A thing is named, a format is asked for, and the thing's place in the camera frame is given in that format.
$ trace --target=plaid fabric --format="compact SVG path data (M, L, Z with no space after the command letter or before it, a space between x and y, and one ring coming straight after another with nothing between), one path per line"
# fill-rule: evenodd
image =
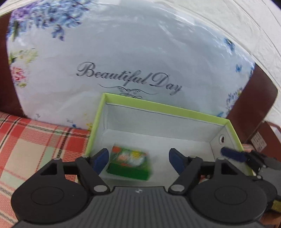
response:
M13 192L51 159L74 161L83 155L89 134L0 112L0 228L17 222L10 204Z

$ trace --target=open box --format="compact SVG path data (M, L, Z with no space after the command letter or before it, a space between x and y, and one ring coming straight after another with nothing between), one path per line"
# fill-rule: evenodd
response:
M204 161L222 157L226 146L242 151L234 128L228 119L183 108L124 97L102 95L86 148L86 155L94 155L102 148L109 152L113 145L147 152L152 175L139 181L112 175L106 168L100 177L113 186L165 186L178 177L169 163L169 150L175 148L185 156L198 156ZM250 169L242 163L229 161L246 175Z

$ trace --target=green package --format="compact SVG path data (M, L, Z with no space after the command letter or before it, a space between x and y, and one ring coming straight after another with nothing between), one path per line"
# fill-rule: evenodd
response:
M139 180L148 180L151 174L146 153L113 146L108 173Z

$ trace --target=decorative swirl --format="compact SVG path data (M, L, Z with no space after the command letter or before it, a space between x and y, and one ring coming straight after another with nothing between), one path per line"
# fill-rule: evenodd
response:
M134 96L134 95L128 94L128 93L120 93L119 95L125 96L125 97L132 97L132 98L142 99L142 96Z
M143 92L143 93L145 93L145 94L149 94L149 93L147 93L147 92L145 92L145 91L143 91L143 90L140 90L140 89L126 89L126 88L124 88L124 87L122 87L122 86L104 87L104 86L102 86L102 85L100 85L100 84L99 84L99 86L101 86L101 87L103 87L103 88L107 88L107 89L118 88L119 91L122 92L122 93L123 93L124 91L127 91L127 92L133 92L133 94L137 94L137 93L139 93L139 92Z

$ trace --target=pillow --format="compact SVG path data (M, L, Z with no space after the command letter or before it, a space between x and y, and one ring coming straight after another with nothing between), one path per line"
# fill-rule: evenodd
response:
M90 132L0 112L0 227L17 222L13 192L53 158L74 161L84 154ZM76 176L68 175L74 181Z

